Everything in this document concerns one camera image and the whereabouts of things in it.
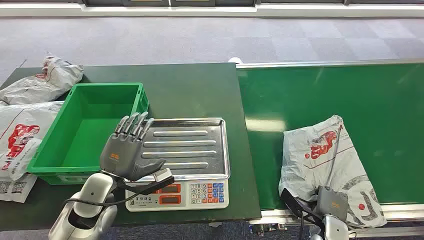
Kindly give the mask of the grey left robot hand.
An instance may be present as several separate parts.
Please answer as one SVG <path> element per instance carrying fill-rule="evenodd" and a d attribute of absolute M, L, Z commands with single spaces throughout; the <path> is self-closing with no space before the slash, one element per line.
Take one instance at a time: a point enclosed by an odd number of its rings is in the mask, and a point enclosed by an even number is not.
<path fill-rule="evenodd" d="M 159 171 L 165 160 L 148 163 L 142 159 L 144 137 L 155 121 L 148 112 L 124 116 L 109 136 L 99 158 L 103 172 L 129 181 L 137 181 Z"/>

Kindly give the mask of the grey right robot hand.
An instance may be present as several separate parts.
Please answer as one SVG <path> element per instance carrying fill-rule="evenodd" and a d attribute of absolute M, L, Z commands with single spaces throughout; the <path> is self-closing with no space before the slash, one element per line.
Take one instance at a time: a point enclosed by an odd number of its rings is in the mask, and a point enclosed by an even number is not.
<path fill-rule="evenodd" d="M 315 212 L 318 215 L 332 215 L 345 222 L 348 215 L 348 197 L 343 192 L 334 191 L 329 187 L 320 187 L 317 195 Z"/>

